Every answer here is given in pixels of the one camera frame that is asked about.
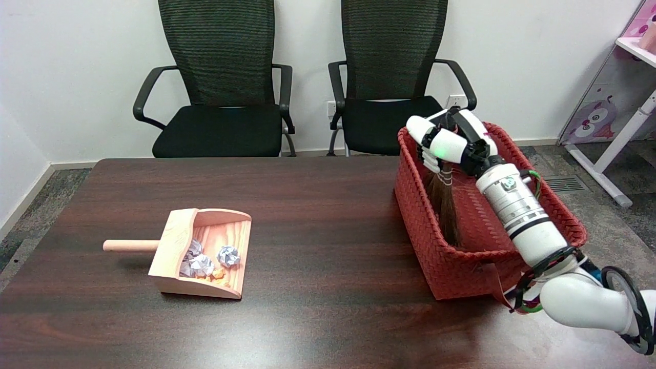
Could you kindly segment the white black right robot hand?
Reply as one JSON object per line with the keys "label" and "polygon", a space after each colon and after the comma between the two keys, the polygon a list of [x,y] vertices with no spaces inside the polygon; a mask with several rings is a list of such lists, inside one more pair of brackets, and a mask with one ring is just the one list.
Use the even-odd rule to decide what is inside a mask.
{"label": "white black right robot hand", "polygon": [[501,163],[485,125],[466,108],[452,107],[427,118],[412,115],[405,127],[417,143],[420,161],[434,173],[451,163],[469,177],[479,178]]}

